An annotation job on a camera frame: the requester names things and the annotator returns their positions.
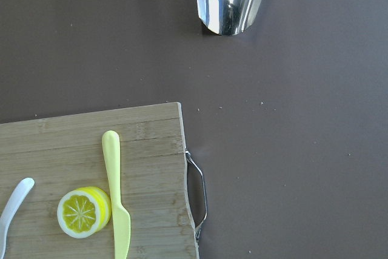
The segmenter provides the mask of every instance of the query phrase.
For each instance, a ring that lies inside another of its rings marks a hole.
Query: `white plastic utensil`
[[[0,217],[0,259],[4,258],[7,232],[12,218],[34,184],[35,181],[32,178],[24,178],[22,181],[20,181],[12,192],[10,199],[2,211]]]

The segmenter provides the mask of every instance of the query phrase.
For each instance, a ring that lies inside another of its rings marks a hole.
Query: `toy lemon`
[[[112,214],[112,207],[103,190],[88,186],[63,196],[56,214],[61,229],[67,235],[86,238],[106,226]]]

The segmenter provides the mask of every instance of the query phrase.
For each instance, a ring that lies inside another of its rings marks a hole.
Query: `wooden cutting board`
[[[122,204],[132,218],[131,259],[198,259],[187,196],[179,103],[0,124],[0,210],[16,185],[35,186],[8,231],[5,259],[114,258],[112,220],[74,239],[56,218],[59,200],[82,186],[109,193],[101,137],[121,139]]]

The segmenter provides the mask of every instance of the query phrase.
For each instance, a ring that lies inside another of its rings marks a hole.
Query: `lemon half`
[[[86,238],[98,232],[111,214],[108,195],[95,186],[70,191],[62,197],[56,212],[59,226],[73,238]]]

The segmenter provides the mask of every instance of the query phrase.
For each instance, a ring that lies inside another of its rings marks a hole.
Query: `lemon flesh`
[[[98,187],[73,190],[62,197],[57,217],[61,229],[73,238],[86,238],[109,221],[112,207],[108,195]]]

